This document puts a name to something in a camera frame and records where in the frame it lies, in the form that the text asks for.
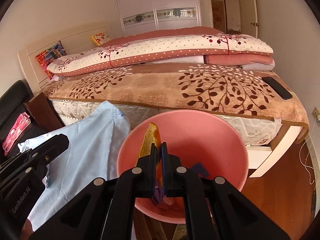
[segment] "metal screw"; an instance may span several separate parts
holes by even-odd
[[[216,178],[214,179],[214,181],[215,181],[215,183],[221,184],[221,185],[226,182],[226,180],[225,180],[223,177],[216,177]]]
[[[139,167],[134,167],[131,171],[133,174],[139,174],[142,172],[142,169]]]
[[[177,172],[178,173],[186,173],[187,172],[187,169],[183,166],[180,166],[177,168]]]
[[[100,186],[103,184],[103,182],[104,182],[104,180],[102,178],[97,178],[93,181],[93,184],[96,186]]]

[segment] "colorful pillow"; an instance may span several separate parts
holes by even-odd
[[[162,59],[237,54],[270,56],[273,50],[263,41],[245,34],[177,35],[91,49],[57,59],[48,67],[48,70],[59,76],[76,76]]]
[[[98,33],[94,36],[91,36],[90,38],[96,46],[100,46],[107,41],[110,41],[110,38],[108,37],[108,35],[106,35],[106,33]]]
[[[55,59],[59,57],[66,56],[66,51],[63,48],[61,41],[58,41],[57,44],[54,44],[51,48],[42,51],[40,54],[36,56],[36,60],[39,62],[40,66],[48,75],[49,79],[52,79],[53,74],[47,70],[47,67],[50,63],[52,63]]]

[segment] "sliding wardrobe door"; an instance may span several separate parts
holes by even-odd
[[[154,0],[160,30],[200,26],[199,0]]]
[[[153,0],[117,0],[124,36],[156,30]]]

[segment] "brown blanket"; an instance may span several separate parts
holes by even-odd
[[[261,78],[273,76],[293,97],[283,100]],[[66,77],[43,90],[48,98],[166,109],[197,109],[246,118],[279,118],[308,133],[307,113],[291,89],[271,71],[244,71],[207,64],[162,63],[124,66]]]

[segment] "white cloth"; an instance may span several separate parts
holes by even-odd
[[[272,63],[269,65],[255,62],[248,65],[240,65],[240,67],[242,67],[243,70],[269,71],[273,70],[275,65],[275,61],[273,60]]]
[[[204,56],[189,56],[189,57],[177,57],[177,58],[168,58],[168,59],[161,59],[155,60],[151,62],[146,62],[147,64],[150,63],[195,63],[195,64],[204,64]]]
[[[110,180],[117,177],[118,151],[129,131],[128,119],[105,101],[83,120],[18,145],[21,152],[34,149],[56,134],[65,134],[70,141],[69,148],[50,163],[49,187],[28,217],[33,230],[37,230],[95,178]]]

